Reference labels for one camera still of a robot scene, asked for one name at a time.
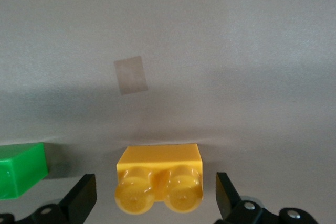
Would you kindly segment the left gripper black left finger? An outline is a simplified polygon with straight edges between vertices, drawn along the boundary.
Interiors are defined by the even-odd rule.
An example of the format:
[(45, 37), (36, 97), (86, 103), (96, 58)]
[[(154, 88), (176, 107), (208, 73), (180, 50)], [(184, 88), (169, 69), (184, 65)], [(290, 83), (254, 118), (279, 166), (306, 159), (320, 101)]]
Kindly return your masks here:
[(44, 205), (21, 220), (9, 213), (1, 214), (1, 223), (84, 223), (96, 201), (95, 174), (85, 174), (59, 203)]

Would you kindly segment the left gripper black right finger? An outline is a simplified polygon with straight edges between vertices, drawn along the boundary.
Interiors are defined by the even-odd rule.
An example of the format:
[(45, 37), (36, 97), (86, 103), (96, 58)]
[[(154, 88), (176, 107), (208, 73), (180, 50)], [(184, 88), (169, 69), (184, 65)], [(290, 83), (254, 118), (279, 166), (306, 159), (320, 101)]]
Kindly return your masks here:
[(216, 202), (222, 217), (216, 223), (317, 223), (302, 209), (283, 208), (275, 215), (252, 200), (241, 199), (225, 172), (216, 173)]

